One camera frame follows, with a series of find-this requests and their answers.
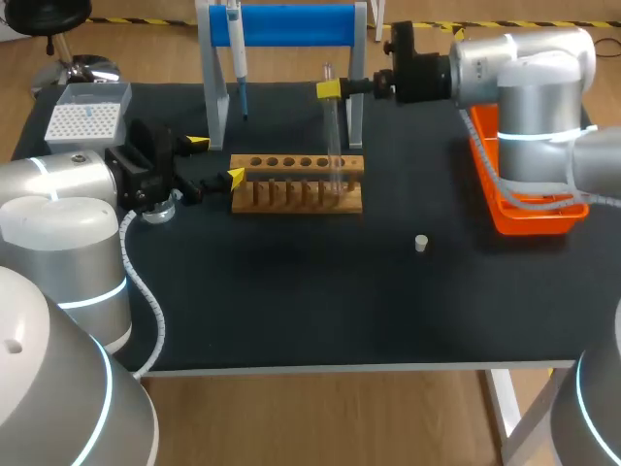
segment glass test tube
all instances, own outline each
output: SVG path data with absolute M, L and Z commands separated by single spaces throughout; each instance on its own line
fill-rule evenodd
M 332 64 L 323 65 L 324 81 L 334 79 Z M 339 99 L 323 99 L 323 128 L 328 150 L 328 168 L 330 173 L 330 192 L 337 196 L 343 189 L 343 173 L 341 170 L 341 131 L 339 125 Z

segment wooden test tube rack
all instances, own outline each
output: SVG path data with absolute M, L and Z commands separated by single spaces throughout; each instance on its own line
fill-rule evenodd
M 231 155 L 231 169 L 244 168 L 245 178 L 233 191 L 235 214 L 361 214 L 362 155 L 338 157 L 343 173 L 340 195 L 330 191 L 327 155 Z M 267 181 L 249 181 L 263 175 Z

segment black tabletop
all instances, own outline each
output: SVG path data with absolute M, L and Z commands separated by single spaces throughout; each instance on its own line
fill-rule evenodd
M 60 90 L 39 97 L 15 158 L 48 153 Z M 183 160 L 185 174 L 225 170 L 231 153 L 325 153 L 312 84 L 251 84 L 248 99 L 243 123 L 231 92 L 225 150 Z M 565 237 L 503 237 L 450 103 L 367 98 L 364 112 L 362 216 L 232 215 L 216 195 L 130 228 L 130 258 L 167 319 L 156 370 L 573 359 L 611 325 L 621 213 L 593 208 Z M 134 84 L 126 116 L 207 135 L 200 85 Z M 130 301 L 118 357 L 136 369 L 155 323 L 133 286 Z

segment small white cylinder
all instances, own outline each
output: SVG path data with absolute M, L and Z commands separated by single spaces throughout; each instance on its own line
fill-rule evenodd
M 423 252 L 427 248 L 427 244 L 429 243 L 429 238 L 425 235 L 417 235 L 414 238 L 414 246 L 416 247 L 416 252 Z

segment yellow tape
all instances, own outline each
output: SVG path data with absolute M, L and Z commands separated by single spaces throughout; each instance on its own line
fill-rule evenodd
M 331 80 L 323 83 L 317 83 L 317 98 L 330 99 L 341 98 L 341 81 Z
M 149 24 L 156 24 L 158 26 L 166 26 L 168 24 L 168 21 L 165 21 L 164 19 L 145 19 L 145 22 L 148 22 Z
M 511 21 L 514 22 L 515 24 L 517 24 L 518 26 L 521 27 L 539 27 L 536 24 L 534 24 L 533 22 L 530 21 Z
M 153 17 L 90 17 L 86 22 L 116 24 L 152 24 L 157 26 L 196 26 L 195 20 L 158 19 Z M 601 27 L 621 28 L 621 21 L 418 21 L 413 23 L 416 29 L 440 28 L 450 31 L 453 27 Z M 367 24 L 367 27 L 379 27 Z M 382 24 L 383 29 L 390 29 L 390 24 Z
M 589 21 L 591 24 L 593 24 L 595 27 L 612 27 L 612 24 L 608 24 L 607 22 L 603 22 L 603 21 Z
M 570 22 L 566 22 L 566 21 L 551 21 L 551 22 L 555 26 L 560 26 L 560 27 L 573 26 L 573 24 L 571 24 Z
M 124 17 L 108 17 L 108 22 L 115 22 L 119 24 L 130 24 L 130 21 L 125 19 Z
M 482 27 L 502 27 L 498 22 L 493 21 L 475 21 L 475 23 Z

